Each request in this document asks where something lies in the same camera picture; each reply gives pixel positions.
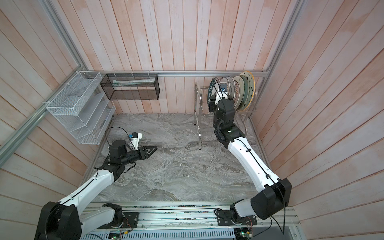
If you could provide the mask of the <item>green rim lettered plate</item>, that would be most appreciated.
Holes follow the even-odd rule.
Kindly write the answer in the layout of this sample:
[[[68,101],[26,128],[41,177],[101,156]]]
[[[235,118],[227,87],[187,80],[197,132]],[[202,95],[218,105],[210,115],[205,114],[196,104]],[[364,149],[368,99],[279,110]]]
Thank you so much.
[[[208,89],[208,101],[215,101],[217,105],[218,102],[223,98],[223,94],[221,92],[220,82],[217,77],[212,78]]]

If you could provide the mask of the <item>cream plate with red berries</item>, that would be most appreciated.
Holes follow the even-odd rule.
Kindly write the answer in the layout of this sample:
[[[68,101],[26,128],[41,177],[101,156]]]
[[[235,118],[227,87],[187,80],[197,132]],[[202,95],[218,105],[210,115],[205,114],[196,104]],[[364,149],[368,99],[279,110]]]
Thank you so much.
[[[240,104],[239,104],[239,107],[241,106],[241,103],[242,103],[242,101],[243,101],[243,97],[244,97],[244,88],[245,88],[245,86],[244,86],[244,80],[243,80],[243,78],[241,77],[241,76],[235,76],[234,77],[234,80],[237,80],[238,82],[239,82],[239,84],[240,84],[240,86],[241,86],[241,90],[242,90],[242,93],[241,93],[241,102],[240,102]]]

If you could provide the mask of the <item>small sunburst plate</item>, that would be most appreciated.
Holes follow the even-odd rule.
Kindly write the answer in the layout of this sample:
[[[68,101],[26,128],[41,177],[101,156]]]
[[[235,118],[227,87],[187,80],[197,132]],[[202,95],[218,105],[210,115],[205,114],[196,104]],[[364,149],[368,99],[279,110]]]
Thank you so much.
[[[222,77],[219,80],[219,93],[222,99],[230,98],[230,83],[227,77]]]

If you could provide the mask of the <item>white star patterned plate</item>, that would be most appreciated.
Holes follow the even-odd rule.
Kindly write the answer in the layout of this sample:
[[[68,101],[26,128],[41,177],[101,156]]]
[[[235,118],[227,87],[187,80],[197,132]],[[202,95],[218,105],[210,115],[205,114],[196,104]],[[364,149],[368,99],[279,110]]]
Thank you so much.
[[[248,96],[248,99],[247,99],[247,106],[246,106],[246,109],[248,109],[249,108],[249,106],[251,105],[251,103],[252,103],[252,100],[253,100],[253,98],[254,98],[254,95],[255,95],[255,91],[256,91],[256,82],[255,82],[255,78],[254,78],[254,76],[253,76],[253,74],[251,73],[251,72],[249,72],[249,71],[244,71],[244,72],[242,72],[241,74],[240,74],[240,76],[241,75],[246,75],[246,76],[248,76],[248,80],[249,80],[249,82],[250,82],[250,86],[249,86],[249,96]],[[242,103],[241,103],[241,106],[239,107],[239,110],[241,110],[241,111],[245,111],[245,110],[243,110],[243,101],[242,101]]]

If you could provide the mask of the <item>white plate green clover outline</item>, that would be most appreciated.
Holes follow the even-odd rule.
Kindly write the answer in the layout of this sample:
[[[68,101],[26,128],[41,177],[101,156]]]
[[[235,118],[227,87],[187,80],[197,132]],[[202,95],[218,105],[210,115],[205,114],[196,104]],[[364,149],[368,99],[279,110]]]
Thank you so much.
[[[228,80],[228,98],[230,100],[233,100],[236,92],[235,81],[230,76],[227,77],[227,80]]]

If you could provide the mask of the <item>mint green flower plate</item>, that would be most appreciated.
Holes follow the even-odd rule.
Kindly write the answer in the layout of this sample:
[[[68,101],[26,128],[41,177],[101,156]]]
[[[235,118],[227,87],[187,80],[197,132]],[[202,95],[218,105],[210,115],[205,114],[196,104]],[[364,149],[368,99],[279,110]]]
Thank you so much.
[[[247,99],[248,99],[248,96],[249,96],[249,86],[250,86],[250,82],[248,80],[248,76],[246,75],[241,75],[241,77],[243,78],[244,80],[244,97],[243,97],[243,110],[246,109],[246,106],[247,106]]]

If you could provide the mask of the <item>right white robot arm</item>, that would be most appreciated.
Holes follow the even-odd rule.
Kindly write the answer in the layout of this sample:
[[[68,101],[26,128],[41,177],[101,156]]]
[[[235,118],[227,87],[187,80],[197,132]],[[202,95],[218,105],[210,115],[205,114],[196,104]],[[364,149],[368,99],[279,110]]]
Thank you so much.
[[[271,218],[289,204],[292,184],[281,179],[254,153],[245,134],[234,123],[236,110],[229,99],[210,100],[209,111],[214,114],[213,127],[217,140],[233,154],[253,181],[257,194],[230,206],[233,220],[258,216]]]

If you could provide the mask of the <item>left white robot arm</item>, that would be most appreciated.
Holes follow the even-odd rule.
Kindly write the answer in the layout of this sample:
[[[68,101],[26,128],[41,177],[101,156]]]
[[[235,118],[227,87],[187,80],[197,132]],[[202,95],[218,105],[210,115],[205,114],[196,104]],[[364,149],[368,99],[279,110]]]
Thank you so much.
[[[126,141],[114,141],[104,163],[88,181],[67,197],[43,206],[35,239],[79,240],[104,225],[122,228],[125,216],[120,205],[107,203],[97,211],[82,213],[97,195],[127,171],[126,165],[150,158],[157,149],[156,146],[138,146],[130,150]]]

